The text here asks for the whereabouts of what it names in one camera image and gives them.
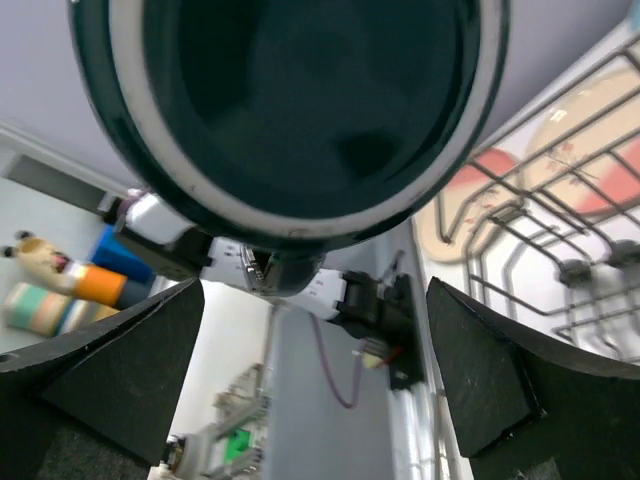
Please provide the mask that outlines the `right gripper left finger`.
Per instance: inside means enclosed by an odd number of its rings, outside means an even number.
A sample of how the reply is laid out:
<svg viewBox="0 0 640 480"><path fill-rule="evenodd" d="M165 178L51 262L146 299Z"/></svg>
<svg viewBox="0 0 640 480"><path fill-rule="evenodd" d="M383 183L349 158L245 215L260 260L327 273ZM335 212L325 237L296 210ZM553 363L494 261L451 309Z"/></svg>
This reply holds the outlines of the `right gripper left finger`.
<svg viewBox="0 0 640 480"><path fill-rule="evenodd" d="M204 310L199 280L1 356L4 479L144 479L165 448Z"/></svg>

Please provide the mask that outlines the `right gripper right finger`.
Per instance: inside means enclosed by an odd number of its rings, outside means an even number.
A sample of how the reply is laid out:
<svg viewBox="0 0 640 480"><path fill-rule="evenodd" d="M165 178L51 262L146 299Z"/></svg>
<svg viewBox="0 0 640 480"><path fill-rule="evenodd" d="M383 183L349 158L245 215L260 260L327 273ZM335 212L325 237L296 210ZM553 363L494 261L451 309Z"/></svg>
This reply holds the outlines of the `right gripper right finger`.
<svg viewBox="0 0 640 480"><path fill-rule="evenodd" d="M638 366L556 340L437 278L426 303L475 478L638 478Z"/></svg>

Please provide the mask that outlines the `dark green mug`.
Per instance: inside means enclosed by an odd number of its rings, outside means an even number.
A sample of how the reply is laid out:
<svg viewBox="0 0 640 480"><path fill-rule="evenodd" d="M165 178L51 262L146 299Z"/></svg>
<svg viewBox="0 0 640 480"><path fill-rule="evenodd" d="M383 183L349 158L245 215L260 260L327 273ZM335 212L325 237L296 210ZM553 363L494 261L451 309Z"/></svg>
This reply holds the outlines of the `dark green mug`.
<svg viewBox="0 0 640 480"><path fill-rule="evenodd" d="M74 1L93 113L147 193L122 241L184 279L221 239L239 285L301 291L325 255L428 203L477 143L507 1Z"/></svg>

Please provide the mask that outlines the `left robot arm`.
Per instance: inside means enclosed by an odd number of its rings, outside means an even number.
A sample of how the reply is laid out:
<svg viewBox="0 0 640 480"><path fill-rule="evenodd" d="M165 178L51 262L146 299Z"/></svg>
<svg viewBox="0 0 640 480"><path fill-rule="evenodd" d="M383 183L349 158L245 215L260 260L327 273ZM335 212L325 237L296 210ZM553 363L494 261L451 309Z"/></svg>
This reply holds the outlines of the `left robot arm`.
<svg viewBox="0 0 640 480"><path fill-rule="evenodd" d="M107 194L98 211L118 242L160 275L223 283L304 309L355 338L381 333L387 313L380 282L364 272L324 266L325 257L286 257L214 237L146 189Z"/></svg>

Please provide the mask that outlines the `colourful clutter in background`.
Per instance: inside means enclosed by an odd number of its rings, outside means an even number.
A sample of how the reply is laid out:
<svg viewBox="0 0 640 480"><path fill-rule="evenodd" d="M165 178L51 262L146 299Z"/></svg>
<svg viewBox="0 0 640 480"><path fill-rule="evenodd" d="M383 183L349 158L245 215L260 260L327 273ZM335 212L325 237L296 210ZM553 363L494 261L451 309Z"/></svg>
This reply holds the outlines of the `colourful clutter in background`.
<svg viewBox="0 0 640 480"><path fill-rule="evenodd" d="M148 298L155 275L132 278L91 262L77 261L29 231L1 248L38 284L20 282L1 304L8 326L55 337L115 315Z"/></svg>

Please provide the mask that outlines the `pink cream plate near edge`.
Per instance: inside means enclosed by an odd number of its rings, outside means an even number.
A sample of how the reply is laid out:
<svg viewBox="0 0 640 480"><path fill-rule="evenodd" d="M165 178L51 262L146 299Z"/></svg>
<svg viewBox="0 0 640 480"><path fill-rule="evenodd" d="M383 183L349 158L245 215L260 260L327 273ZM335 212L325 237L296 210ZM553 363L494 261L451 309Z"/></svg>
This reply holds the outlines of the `pink cream plate near edge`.
<svg viewBox="0 0 640 480"><path fill-rule="evenodd" d="M461 263L482 253L499 235L490 219L503 205L522 201L516 159L488 149L461 168L440 193L414 216L421 252L439 263Z"/></svg>

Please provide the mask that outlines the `pink and cream plate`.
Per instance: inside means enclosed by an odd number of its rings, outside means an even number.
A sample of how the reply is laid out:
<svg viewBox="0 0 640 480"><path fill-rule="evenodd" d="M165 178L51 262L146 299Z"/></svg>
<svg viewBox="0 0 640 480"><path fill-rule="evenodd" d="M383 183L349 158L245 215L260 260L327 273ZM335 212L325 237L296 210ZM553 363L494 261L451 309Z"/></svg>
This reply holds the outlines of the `pink and cream plate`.
<svg viewBox="0 0 640 480"><path fill-rule="evenodd" d="M526 153L540 150L588 118L639 88L639 74L623 67L586 80L572 89L549 112L531 138ZM639 98L627 100L581 131L548 149L526 166L529 187L549 191L577 213L596 216L613 211L612 203L639 203L639 137L614 148L616 160L601 154L586 158L639 127Z"/></svg>

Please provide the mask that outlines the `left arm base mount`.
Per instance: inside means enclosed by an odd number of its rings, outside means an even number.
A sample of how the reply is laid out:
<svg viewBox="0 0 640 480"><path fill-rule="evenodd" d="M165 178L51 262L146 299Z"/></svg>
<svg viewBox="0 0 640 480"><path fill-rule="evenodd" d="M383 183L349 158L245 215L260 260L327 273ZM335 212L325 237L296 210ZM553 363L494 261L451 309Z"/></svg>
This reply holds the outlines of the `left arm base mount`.
<svg viewBox="0 0 640 480"><path fill-rule="evenodd" d="M425 380L420 340L420 321L415 310L411 278L398 275L383 292L382 333L391 352L383 359L388 367L390 389L409 390Z"/></svg>

